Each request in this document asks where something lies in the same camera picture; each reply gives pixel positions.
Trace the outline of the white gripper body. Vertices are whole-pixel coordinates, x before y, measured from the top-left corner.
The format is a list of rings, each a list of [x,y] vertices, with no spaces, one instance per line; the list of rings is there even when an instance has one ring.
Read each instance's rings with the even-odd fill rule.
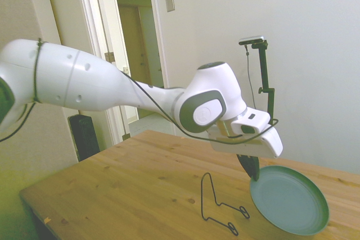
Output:
[[[243,135],[238,138],[229,138],[221,135],[217,126],[209,129],[209,138],[223,142],[239,142],[240,144],[225,144],[219,142],[210,142],[212,148],[218,152],[234,153],[237,155],[277,158],[283,151],[283,145],[277,130],[272,127],[261,136],[243,143],[246,139],[255,136],[255,134]]]

